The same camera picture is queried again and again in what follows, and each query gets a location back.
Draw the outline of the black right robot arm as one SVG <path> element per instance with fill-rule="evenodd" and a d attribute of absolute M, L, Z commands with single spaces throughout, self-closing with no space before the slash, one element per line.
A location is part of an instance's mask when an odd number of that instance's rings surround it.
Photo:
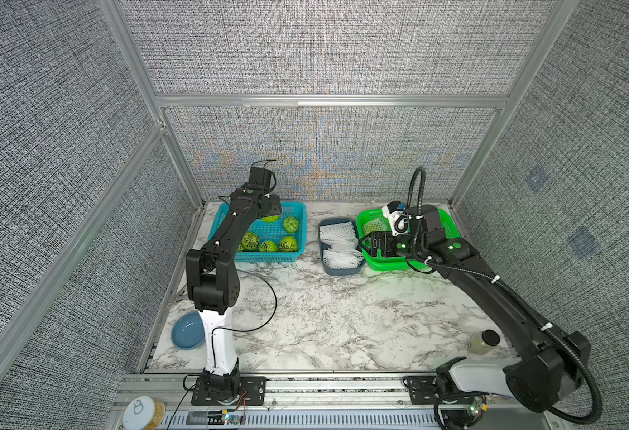
<path fill-rule="evenodd" d="M 371 258 L 402 259 L 426 267 L 467 294 L 499 327 L 518 356 L 488 370 L 454 358 L 437 371 L 434 414 L 440 404 L 465 397 L 501 395 L 526 409 L 590 425 L 603 411 L 601 390 L 588 367 L 590 341 L 567 333 L 509 287 L 466 239 L 447 231 L 450 218 L 436 206 L 391 202 L 364 221 L 359 245 Z"/>

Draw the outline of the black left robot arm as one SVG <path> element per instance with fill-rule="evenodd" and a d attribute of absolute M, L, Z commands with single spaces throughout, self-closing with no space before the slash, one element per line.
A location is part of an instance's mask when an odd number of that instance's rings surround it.
<path fill-rule="evenodd" d="M 233 342 L 232 308 L 240 293 L 235 256 L 252 224 L 282 213 L 280 197 L 273 191 L 275 174 L 252 165 L 249 178 L 229 196 L 228 212 L 215 233 L 200 249 L 186 255 L 187 295 L 203 323 L 206 363 L 196 392 L 206 392 L 221 402 L 240 396 L 239 359 Z"/>

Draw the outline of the bright green plastic basket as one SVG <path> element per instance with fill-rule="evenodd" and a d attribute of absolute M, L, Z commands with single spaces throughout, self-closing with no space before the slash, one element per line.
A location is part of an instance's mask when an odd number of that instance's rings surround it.
<path fill-rule="evenodd" d="M 442 227 L 445 229 L 446 237 L 460 238 L 461 233 L 455 225 L 451 215 L 444 211 L 442 208 L 438 209 Z M 362 239 L 369 233 L 377 231 L 390 232 L 391 227 L 389 221 L 384 217 L 382 209 L 371 209 L 362 211 L 357 215 L 356 220 L 357 232 L 359 238 Z M 395 271 L 408 271 L 409 266 L 405 262 L 403 256 L 386 257 L 383 256 L 381 251 L 370 254 L 368 251 L 363 250 L 363 256 L 368 262 L 370 268 L 376 272 L 395 272 Z"/>

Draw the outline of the blue bowl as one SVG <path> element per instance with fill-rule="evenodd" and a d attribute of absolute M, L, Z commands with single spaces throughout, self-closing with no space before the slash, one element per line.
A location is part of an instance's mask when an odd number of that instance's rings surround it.
<path fill-rule="evenodd" d="M 171 330 L 171 341 L 177 349 L 194 349 L 205 342 L 205 328 L 198 311 L 180 317 Z"/>

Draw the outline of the white foam net sleeve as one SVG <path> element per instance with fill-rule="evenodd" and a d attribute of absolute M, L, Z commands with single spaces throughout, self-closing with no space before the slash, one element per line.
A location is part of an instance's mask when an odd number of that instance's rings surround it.
<path fill-rule="evenodd" d="M 388 220 L 384 217 L 374 218 L 372 220 L 366 221 L 362 225 L 362 235 L 361 238 L 368 236 L 371 233 L 390 233 L 392 231 Z"/>

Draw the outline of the teal plastic basket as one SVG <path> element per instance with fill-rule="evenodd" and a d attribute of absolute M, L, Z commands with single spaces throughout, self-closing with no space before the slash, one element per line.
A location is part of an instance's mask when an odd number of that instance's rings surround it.
<path fill-rule="evenodd" d="M 295 234 L 287 233 L 282 227 L 282 222 L 289 216 L 295 216 L 300 221 L 300 228 Z M 293 236 L 298 241 L 298 251 L 294 253 L 240 252 L 235 256 L 236 263 L 295 263 L 303 254 L 307 243 L 307 208 L 303 202 L 282 202 L 282 214 L 276 222 L 264 223 L 262 220 L 256 220 L 248 231 L 257 234 L 261 242 L 273 240 L 277 245 L 282 238 Z"/>

